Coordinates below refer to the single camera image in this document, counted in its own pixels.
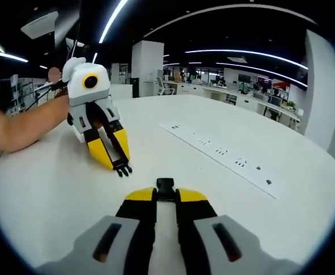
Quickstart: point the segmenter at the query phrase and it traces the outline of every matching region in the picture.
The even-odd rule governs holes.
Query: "robot camera eye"
[[[97,81],[98,81],[98,79],[97,79],[96,76],[88,76],[83,81],[83,84],[87,89],[92,89],[96,86]]]

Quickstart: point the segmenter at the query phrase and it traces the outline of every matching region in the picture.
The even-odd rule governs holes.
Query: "black ceiling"
[[[98,51],[97,63],[130,63],[132,46],[143,36],[177,17],[209,7],[246,1],[195,1],[195,0],[129,0],[114,21],[105,42],[98,44],[104,26],[119,0],[82,0],[79,41],[89,49],[78,55],[92,60]],[[62,67],[66,49],[54,50],[54,34],[31,40],[20,28],[49,9],[66,6],[69,1],[31,1],[26,3],[0,2],[0,44],[5,51],[28,59],[27,64],[0,57],[0,78],[13,73],[28,77],[46,77],[47,71],[39,65]],[[146,40],[163,42],[169,62],[202,62],[205,67],[217,67],[216,62],[231,62],[227,56],[244,56],[248,66],[272,70],[300,80],[301,73],[295,65],[252,54],[191,53],[198,49],[241,49],[284,57],[301,63],[305,59],[305,32],[307,28],[327,36],[335,43],[335,4],[324,6],[316,0],[260,1],[254,4],[273,5],[301,13],[316,22],[314,26],[304,19],[275,10],[234,8],[198,14],[166,26]],[[72,30],[68,37],[75,38]]]

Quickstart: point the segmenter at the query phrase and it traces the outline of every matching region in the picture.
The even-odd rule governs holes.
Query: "power strip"
[[[228,146],[219,144],[179,123],[160,124],[160,127],[245,178],[273,198],[279,198],[284,192],[285,183],[282,180],[260,163],[242,157],[239,152],[229,149]]]

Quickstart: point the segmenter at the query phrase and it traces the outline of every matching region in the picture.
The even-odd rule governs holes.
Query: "white pillar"
[[[307,30],[308,88],[299,132],[328,150],[335,129],[335,52],[327,40]]]
[[[119,84],[119,63],[111,64],[111,84]]]
[[[140,41],[133,46],[132,78],[139,78],[139,96],[153,96],[153,85],[145,81],[156,80],[157,71],[163,70],[163,43]]]

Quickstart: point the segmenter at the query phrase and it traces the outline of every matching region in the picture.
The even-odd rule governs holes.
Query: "human arm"
[[[0,150],[14,152],[33,144],[65,120],[68,110],[68,96],[61,96],[14,117],[0,112]]]

